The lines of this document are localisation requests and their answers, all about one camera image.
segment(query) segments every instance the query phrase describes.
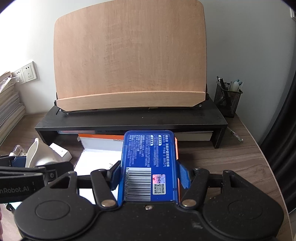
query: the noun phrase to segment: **blue box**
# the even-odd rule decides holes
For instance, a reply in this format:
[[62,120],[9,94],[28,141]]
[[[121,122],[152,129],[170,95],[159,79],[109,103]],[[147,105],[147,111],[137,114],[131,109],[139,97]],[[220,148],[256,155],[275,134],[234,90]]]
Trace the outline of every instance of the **blue box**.
[[118,204],[127,202],[178,203],[176,146],[167,130],[128,131],[121,158]]

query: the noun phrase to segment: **black shelf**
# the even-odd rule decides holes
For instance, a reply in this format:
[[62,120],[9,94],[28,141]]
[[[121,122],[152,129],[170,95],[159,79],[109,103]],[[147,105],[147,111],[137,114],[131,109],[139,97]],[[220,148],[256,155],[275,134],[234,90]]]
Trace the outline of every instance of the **black shelf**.
[[218,148],[227,122],[211,99],[192,108],[125,108],[64,113],[54,106],[35,130],[50,145],[57,131],[95,130],[98,134],[124,134],[128,130],[213,131],[211,141]]

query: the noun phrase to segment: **small white box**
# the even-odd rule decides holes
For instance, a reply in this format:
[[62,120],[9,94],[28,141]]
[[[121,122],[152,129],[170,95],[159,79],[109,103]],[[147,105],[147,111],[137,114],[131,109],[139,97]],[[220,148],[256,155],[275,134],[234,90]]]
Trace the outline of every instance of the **small white box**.
[[54,143],[52,143],[49,147],[52,150],[54,150],[56,153],[58,153],[62,157],[63,161],[70,161],[71,160],[72,156],[71,156],[70,152],[68,150],[64,149],[63,147],[60,147]]

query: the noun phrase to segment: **stack of books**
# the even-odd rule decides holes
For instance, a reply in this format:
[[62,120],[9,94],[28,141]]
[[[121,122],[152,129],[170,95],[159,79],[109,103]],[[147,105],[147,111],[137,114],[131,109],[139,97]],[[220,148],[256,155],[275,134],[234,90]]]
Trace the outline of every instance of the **stack of books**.
[[25,115],[25,107],[20,103],[19,94],[9,81],[11,77],[11,72],[0,76],[0,145]]

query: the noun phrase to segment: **white wall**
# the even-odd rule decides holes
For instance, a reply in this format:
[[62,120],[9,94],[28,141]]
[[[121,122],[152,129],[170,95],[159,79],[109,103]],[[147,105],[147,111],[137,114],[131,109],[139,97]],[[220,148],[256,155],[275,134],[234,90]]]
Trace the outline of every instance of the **white wall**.
[[[16,0],[0,14],[0,73],[33,60],[38,80],[19,86],[27,113],[55,100],[53,32],[56,19],[100,0]],[[201,0],[207,31],[207,83],[216,75],[244,80],[237,113],[260,141],[272,126],[296,69],[295,22],[281,0]]]

